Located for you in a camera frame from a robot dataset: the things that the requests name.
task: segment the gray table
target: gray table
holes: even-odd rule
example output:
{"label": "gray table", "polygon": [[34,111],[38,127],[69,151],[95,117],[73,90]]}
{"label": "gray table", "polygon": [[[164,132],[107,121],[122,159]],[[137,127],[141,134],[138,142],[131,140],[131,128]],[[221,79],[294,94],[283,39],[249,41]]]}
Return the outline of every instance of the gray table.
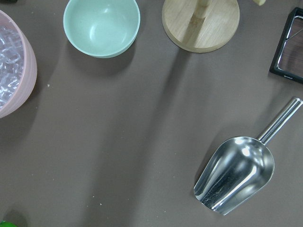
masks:
{"label": "gray table", "polygon": [[0,218],[18,227],[300,226],[303,110],[269,143],[270,183],[227,216],[193,187],[227,138],[256,137],[303,86],[268,72],[300,0],[240,0],[223,48],[190,53],[168,39],[164,0],[138,0],[141,26],[120,56],[95,59],[67,40],[67,0],[0,3],[33,46],[30,98],[0,119]]}

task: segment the green object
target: green object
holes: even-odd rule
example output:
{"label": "green object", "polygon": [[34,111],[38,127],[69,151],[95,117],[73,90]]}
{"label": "green object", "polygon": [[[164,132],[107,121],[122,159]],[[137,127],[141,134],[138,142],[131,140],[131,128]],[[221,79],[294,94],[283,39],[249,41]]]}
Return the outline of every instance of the green object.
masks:
{"label": "green object", "polygon": [[111,58],[134,42],[140,25],[135,0],[70,0],[63,27],[70,43],[97,58]]}
{"label": "green object", "polygon": [[10,222],[6,222],[6,221],[2,221],[0,223],[0,227],[17,227],[14,224],[10,223]]}

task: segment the wooden base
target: wooden base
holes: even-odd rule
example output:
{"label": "wooden base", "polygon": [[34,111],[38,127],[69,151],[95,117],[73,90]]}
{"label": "wooden base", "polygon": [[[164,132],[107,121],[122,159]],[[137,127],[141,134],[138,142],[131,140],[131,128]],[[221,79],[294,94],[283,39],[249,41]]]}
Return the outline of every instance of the wooden base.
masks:
{"label": "wooden base", "polygon": [[240,10],[237,0],[212,0],[205,18],[195,12],[199,0],[165,0],[162,22],[168,37],[190,52],[210,52],[224,46],[235,34]]}

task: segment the pink container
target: pink container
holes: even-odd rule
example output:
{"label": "pink container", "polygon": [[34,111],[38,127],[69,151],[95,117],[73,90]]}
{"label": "pink container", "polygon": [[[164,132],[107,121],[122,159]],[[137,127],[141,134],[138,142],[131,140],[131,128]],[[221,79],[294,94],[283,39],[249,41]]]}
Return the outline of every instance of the pink container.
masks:
{"label": "pink container", "polygon": [[17,110],[32,93],[37,79],[37,62],[32,46],[17,26],[17,24],[3,11],[0,10],[0,26],[16,30],[21,37],[24,52],[23,72],[19,85],[8,102],[0,108],[0,118]]}

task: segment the metal scoop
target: metal scoop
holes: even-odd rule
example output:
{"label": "metal scoop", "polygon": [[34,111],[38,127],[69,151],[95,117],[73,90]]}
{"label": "metal scoop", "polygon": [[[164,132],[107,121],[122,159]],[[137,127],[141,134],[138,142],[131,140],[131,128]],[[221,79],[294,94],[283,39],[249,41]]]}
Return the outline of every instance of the metal scoop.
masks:
{"label": "metal scoop", "polygon": [[234,137],[213,154],[194,187],[198,200],[223,215],[263,188],[274,172],[274,159],[266,144],[299,109],[292,98],[258,139]]}

